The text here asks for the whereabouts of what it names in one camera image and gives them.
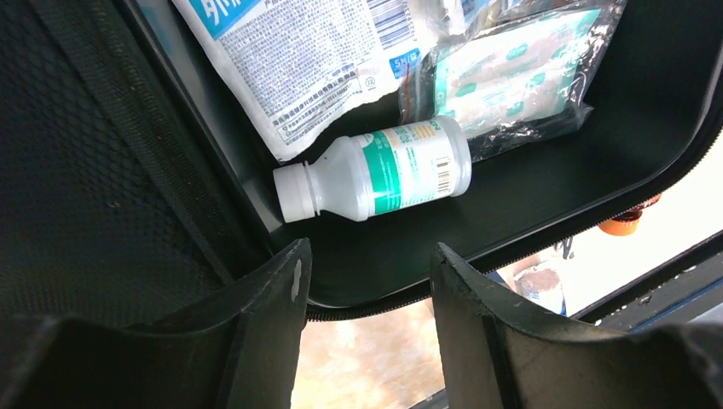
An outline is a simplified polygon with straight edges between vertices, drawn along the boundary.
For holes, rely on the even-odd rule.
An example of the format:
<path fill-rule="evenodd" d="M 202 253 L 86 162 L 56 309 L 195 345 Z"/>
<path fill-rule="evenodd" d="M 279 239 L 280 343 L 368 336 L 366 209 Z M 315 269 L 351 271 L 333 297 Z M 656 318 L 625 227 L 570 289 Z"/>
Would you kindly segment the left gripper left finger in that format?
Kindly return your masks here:
<path fill-rule="evenodd" d="M 261 268 L 147 324 L 58 315 L 1 323 L 4 408 L 288 408 L 312 252 L 298 239 Z"/>

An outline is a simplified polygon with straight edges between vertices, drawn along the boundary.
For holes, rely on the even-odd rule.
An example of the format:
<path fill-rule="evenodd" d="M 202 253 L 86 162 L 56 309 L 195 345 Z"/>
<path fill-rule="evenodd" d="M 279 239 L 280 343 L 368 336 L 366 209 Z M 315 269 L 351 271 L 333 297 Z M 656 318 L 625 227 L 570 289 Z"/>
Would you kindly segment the teal gauze packet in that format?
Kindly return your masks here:
<path fill-rule="evenodd" d="M 623 1 L 497 1 L 475 36 L 440 41 L 404 78 L 405 124 L 438 115 L 463 129 L 474 161 L 577 131 L 584 97 Z"/>

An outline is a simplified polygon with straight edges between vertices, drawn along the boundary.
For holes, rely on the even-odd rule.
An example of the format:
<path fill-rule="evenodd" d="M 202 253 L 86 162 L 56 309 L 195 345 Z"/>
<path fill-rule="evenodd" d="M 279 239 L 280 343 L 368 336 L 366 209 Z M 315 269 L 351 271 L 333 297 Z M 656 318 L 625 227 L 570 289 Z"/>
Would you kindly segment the clear white cap bottle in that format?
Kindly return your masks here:
<path fill-rule="evenodd" d="M 364 222 L 410 206 L 457 197 L 471 184 L 463 129 L 448 116 L 341 136 L 313 163 L 286 165 L 273 177 L 286 223 L 328 211 Z"/>

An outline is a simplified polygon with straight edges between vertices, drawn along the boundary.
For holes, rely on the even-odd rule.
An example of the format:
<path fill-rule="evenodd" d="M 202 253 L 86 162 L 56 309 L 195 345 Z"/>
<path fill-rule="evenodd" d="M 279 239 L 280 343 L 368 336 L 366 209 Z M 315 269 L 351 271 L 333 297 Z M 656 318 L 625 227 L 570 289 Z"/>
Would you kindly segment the amber medicine bottle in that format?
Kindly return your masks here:
<path fill-rule="evenodd" d="M 659 193 L 652 198 L 647 199 L 645 202 L 642 202 L 641 204 L 638 204 L 633 208 L 612 217 L 611 219 L 601 222 L 598 225 L 599 229 L 609 235 L 618 237 L 628 236 L 635 233 L 644 210 L 657 203 L 661 196 L 662 194 Z"/>

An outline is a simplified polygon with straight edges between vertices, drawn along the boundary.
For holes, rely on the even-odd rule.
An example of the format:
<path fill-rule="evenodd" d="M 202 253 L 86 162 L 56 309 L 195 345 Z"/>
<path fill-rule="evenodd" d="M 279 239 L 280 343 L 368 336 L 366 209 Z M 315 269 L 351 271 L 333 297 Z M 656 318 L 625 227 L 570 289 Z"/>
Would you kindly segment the white blue dressing pouch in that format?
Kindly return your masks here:
<path fill-rule="evenodd" d="M 275 159 L 396 92 L 437 40 L 434 1 L 178 1 Z"/>

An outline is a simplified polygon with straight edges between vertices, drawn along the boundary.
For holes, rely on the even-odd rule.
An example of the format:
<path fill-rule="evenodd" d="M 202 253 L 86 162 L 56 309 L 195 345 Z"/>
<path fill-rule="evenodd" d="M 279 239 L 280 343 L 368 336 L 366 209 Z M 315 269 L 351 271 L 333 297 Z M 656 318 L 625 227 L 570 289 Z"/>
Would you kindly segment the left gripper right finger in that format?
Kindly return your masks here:
<path fill-rule="evenodd" d="M 624 333 L 555 314 L 445 244 L 431 294 L 452 408 L 719 408 L 722 328 Z"/>

